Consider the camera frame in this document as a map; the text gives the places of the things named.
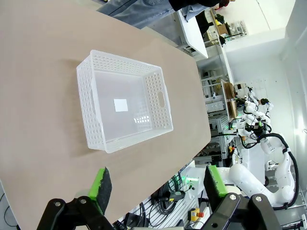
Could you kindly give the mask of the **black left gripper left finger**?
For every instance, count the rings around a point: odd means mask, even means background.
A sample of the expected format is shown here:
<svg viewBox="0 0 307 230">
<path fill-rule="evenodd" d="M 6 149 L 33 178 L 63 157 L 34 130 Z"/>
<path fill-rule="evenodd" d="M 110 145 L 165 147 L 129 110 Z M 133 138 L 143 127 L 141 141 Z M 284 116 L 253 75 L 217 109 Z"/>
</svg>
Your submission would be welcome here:
<svg viewBox="0 0 307 230">
<path fill-rule="evenodd" d="M 88 195 L 66 203 L 51 199 L 38 224 L 38 230 L 74 230 L 86 226 L 89 230 L 111 230 L 112 224 L 105 217 L 112 183 L 108 168 L 99 169 Z"/>
</svg>

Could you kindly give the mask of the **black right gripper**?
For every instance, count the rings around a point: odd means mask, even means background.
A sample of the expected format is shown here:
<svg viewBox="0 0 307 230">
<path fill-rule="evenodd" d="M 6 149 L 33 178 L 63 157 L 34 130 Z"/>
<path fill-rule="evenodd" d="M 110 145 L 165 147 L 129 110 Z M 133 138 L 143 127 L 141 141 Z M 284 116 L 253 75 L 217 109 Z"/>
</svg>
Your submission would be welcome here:
<svg viewBox="0 0 307 230">
<path fill-rule="evenodd" d="M 250 130 L 254 134 L 266 134 L 266 124 L 259 121 L 253 125 L 250 125 Z"/>
</svg>

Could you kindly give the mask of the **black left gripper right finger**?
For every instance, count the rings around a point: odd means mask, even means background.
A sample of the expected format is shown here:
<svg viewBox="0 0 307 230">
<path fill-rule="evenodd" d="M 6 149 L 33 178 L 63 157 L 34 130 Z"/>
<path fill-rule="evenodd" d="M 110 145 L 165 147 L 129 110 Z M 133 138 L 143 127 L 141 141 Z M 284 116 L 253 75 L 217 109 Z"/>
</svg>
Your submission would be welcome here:
<svg viewBox="0 0 307 230">
<path fill-rule="evenodd" d="M 226 230 L 230 223 L 240 223 L 245 230 L 279 230 L 281 228 L 268 198 L 254 194 L 249 199 L 226 191 L 216 166 L 205 169 L 203 181 L 212 214 L 204 230 Z"/>
</svg>

